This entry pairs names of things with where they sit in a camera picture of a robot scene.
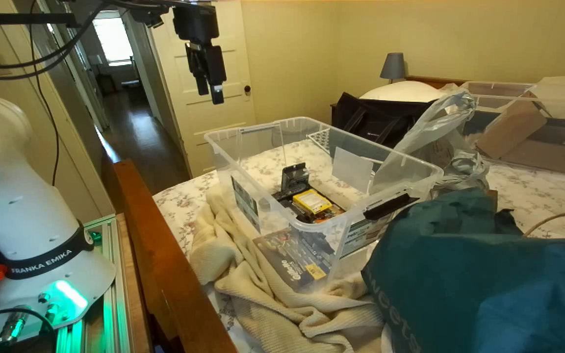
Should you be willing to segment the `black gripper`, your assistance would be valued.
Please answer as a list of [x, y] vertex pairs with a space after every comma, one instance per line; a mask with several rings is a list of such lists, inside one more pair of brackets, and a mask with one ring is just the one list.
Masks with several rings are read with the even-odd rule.
[[208, 79], [212, 81], [212, 103], [224, 103], [225, 66], [222, 46], [214, 44], [220, 34], [216, 7], [176, 3], [173, 25], [176, 34], [186, 40], [188, 66], [196, 76], [198, 93], [208, 93]]

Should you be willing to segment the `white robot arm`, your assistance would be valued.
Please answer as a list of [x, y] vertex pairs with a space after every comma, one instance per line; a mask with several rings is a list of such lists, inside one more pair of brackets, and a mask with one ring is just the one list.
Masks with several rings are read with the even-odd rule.
[[25, 156], [31, 125], [0, 97], [0, 346], [84, 317], [116, 280], [61, 191]]

